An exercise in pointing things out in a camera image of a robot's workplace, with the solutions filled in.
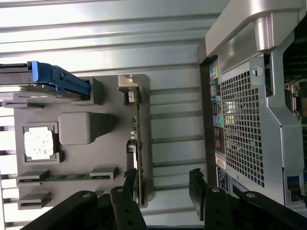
metal mesh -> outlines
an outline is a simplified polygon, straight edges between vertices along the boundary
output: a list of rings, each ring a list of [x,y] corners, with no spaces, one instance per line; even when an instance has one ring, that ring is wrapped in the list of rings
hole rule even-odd
[[[227,165],[264,187],[258,88],[249,71],[221,85]]]

